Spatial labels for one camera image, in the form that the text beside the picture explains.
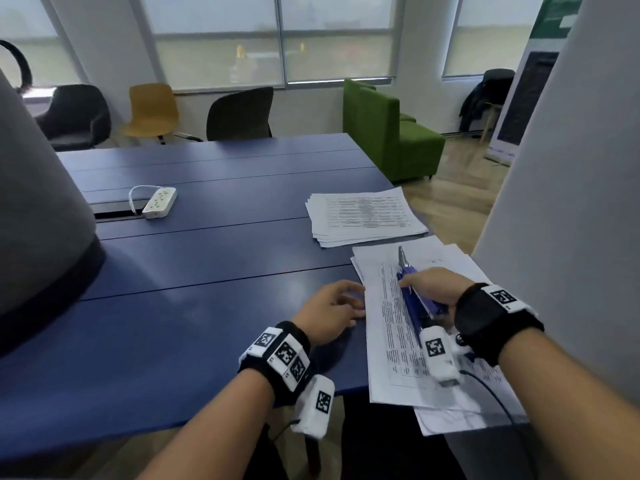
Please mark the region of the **black left wrist band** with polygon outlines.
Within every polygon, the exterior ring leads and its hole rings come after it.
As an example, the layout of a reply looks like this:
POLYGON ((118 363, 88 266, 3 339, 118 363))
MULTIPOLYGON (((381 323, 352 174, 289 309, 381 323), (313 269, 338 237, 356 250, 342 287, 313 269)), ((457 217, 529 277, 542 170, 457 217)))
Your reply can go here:
POLYGON ((312 373, 307 335, 291 321, 268 327, 239 358, 238 372, 258 371, 268 380, 276 406, 293 405, 312 373))

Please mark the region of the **white power strip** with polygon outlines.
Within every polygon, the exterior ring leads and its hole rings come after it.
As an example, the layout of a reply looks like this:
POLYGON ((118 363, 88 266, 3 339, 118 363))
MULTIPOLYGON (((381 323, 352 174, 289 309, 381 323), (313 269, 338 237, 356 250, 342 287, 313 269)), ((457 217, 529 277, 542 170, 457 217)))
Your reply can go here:
POLYGON ((177 190, 174 187, 160 187, 151 196, 141 215, 145 219, 160 219, 167 217, 177 198, 177 190))

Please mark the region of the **person's left hand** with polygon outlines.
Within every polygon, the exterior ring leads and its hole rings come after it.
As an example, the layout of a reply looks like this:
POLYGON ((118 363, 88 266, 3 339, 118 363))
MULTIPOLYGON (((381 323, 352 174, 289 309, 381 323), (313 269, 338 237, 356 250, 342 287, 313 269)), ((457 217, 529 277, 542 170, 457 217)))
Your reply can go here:
POLYGON ((313 347, 330 343, 348 329, 336 328, 330 322, 327 285, 309 298, 291 320, 296 327, 304 332, 313 347))

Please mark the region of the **yellow chair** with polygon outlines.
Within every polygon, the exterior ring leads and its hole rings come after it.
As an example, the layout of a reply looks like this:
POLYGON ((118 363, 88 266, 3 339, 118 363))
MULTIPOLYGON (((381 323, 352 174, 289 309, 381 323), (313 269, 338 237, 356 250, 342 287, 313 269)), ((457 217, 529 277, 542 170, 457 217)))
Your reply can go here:
POLYGON ((164 137, 172 135, 180 120, 172 87, 160 82, 135 85, 129 88, 129 99, 131 120, 123 128, 124 135, 156 138, 166 145, 164 137))

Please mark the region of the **black right wrist band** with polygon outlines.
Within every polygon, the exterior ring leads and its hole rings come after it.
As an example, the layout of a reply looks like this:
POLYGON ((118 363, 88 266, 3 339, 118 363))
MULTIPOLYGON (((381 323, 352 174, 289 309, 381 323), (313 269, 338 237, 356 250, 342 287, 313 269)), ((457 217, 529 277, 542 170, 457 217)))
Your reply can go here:
POLYGON ((505 345, 530 328, 544 331, 535 311, 503 287, 475 283, 455 306, 454 325, 464 343, 487 364, 496 367, 505 345))

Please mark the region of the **person's right hand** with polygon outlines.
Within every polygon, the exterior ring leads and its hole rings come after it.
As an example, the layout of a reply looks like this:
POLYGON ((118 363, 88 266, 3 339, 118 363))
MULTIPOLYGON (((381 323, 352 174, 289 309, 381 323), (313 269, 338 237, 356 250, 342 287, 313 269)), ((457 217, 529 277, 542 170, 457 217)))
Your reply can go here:
POLYGON ((456 305, 462 294, 473 284, 466 276, 443 267, 432 267, 417 273, 407 274, 399 281, 401 288, 412 287, 418 294, 448 307, 447 315, 441 315, 440 323, 445 328, 454 326, 456 305))

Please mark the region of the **printed paper stack with table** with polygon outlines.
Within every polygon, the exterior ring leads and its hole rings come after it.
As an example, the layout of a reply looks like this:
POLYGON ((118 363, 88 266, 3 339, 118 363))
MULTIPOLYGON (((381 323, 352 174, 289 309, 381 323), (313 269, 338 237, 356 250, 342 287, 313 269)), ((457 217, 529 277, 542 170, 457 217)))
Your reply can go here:
POLYGON ((412 408, 423 436, 459 433, 528 421, 498 367, 462 356, 459 386, 442 387, 430 377, 397 282, 398 247, 418 271, 444 267, 475 282, 490 280, 456 244, 436 236, 353 248, 351 259, 365 286, 369 399, 412 408))

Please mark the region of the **person's dark trousers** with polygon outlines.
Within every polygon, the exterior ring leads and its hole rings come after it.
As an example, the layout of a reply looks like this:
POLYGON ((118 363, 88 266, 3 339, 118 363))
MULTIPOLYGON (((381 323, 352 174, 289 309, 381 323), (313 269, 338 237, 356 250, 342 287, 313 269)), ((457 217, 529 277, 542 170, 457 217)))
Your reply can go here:
POLYGON ((444 435, 423 436, 412 408, 341 396, 340 480, 467 480, 444 435))

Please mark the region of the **black wrist band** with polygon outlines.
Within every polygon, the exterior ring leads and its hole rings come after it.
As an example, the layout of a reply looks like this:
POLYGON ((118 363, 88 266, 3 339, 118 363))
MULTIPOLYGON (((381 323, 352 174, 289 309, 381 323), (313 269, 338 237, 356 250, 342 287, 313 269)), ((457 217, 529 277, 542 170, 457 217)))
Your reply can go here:
POLYGON ((258 371, 268 380, 276 406, 293 405, 312 373, 307 335, 291 321, 268 327, 239 358, 238 372, 258 371))
POLYGON ((503 287, 475 283, 455 306, 454 325, 464 343, 487 364, 496 367, 505 345, 530 328, 544 331, 535 311, 503 287))

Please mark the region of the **person's left forearm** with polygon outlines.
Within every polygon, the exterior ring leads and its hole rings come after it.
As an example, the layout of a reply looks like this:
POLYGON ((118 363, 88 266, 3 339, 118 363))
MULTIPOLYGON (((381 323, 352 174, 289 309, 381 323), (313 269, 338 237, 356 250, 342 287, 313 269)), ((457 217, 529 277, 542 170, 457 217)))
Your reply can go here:
POLYGON ((240 372, 136 480, 241 480, 274 399, 258 371, 240 372))

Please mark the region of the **blue and silver stapler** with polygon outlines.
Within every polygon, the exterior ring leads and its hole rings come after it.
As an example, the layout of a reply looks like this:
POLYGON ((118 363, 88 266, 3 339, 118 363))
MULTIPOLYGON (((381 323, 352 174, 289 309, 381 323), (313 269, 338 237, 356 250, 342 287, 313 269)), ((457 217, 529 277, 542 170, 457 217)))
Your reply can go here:
MULTIPOLYGON (((407 275, 418 272, 416 268, 409 264, 402 246, 398 247, 398 261, 400 267, 400 272, 397 273, 398 281, 401 281, 407 275)), ((439 321, 448 314, 448 306, 426 298, 411 286, 401 287, 401 293, 413 330, 420 342, 420 332, 439 324, 439 321)))

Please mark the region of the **chair with black jacket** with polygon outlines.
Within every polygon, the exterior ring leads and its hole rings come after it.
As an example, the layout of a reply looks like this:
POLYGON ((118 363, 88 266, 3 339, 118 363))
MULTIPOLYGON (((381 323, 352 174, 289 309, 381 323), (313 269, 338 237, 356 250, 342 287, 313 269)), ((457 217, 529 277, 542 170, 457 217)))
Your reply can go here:
POLYGON ((501 108, 515 77, 515 71, 507 68, 495 68, 484 72, 483 79, 462 103, 460 117, 460 133, 468 133, 474 120, 482 119, 484 112, 489 111, 485 127, 480 137, 484 143, 489 130, 495 124, 501 108))

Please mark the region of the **grey cover with black rim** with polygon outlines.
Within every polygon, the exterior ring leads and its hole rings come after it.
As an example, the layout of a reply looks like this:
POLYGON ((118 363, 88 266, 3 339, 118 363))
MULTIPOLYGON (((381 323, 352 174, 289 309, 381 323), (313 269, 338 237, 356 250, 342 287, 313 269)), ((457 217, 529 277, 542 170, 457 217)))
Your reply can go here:
POLYGON ((0 357, 75 304, 105 259, 92 209, 0 70, 0 357))

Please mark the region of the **black shell chair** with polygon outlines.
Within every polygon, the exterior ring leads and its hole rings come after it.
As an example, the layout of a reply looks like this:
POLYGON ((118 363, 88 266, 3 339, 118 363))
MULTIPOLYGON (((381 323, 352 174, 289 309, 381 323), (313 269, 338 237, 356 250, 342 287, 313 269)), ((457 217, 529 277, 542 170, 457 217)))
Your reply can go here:
POLYGON ((207 141, 271 138, 269 114, 274 88, 267 86, 225 95, 212 103, 206 120, 207 141))

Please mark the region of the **narrow window with blind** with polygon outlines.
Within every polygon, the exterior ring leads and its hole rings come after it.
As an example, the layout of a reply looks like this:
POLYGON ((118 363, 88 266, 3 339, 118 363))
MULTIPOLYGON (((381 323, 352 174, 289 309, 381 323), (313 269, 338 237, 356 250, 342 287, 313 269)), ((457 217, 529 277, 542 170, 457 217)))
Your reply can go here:
POLYGON ((458 0, 443 78, 517 70, 543 0, 458 0))
POLYGON ((0 0, 0 40, 10 42, 23 53, 34 87, 81 82, 41 0, 0 0))

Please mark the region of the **green sofa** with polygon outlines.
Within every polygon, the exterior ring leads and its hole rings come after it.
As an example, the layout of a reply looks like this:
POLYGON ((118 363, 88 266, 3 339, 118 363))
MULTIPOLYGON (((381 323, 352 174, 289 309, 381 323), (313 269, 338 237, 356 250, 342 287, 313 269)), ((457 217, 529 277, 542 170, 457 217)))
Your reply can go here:
POLYGON ((438 171, 444 136, 402 113, 398 98, 370 84, 344 81, 342 126, 392 183, 432 179, 438 171))

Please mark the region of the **black curved band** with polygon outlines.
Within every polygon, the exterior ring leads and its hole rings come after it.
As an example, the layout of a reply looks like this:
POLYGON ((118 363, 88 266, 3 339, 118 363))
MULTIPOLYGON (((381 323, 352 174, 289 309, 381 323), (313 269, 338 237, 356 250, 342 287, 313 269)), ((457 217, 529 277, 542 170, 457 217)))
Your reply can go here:
POLYGON ((22 51, 9 41, 0 39, 0 46, 7 49, 15 59, 20 70, 20 86, 15 87, 16 92, 24 95, 33 88, 33 73, 22 51))

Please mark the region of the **person's right forearm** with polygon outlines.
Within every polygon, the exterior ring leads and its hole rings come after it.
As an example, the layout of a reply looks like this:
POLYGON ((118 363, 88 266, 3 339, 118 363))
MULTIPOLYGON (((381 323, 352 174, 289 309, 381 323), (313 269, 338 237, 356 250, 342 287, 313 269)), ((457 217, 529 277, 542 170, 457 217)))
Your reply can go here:
POLYGON ((565 475, 640 480, 640 408, 537 329, 511 338, 499 366, 565 475))

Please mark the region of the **roll-up banner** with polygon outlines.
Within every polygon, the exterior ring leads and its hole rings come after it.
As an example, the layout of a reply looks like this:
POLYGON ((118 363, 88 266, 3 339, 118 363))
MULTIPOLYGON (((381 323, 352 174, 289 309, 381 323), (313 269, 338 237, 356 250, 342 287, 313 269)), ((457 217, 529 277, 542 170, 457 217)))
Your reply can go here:
POLYGON ((583 0, 543 0, 485 158, 512 165, 583 0))

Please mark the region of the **wide window with blind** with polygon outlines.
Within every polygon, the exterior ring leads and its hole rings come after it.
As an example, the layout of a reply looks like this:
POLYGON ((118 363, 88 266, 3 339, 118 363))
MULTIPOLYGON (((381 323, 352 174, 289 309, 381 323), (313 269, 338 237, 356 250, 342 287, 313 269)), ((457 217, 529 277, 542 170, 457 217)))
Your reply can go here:
POLYGON ((139 0, 185 92, 396 76, 405 0, 139 0))

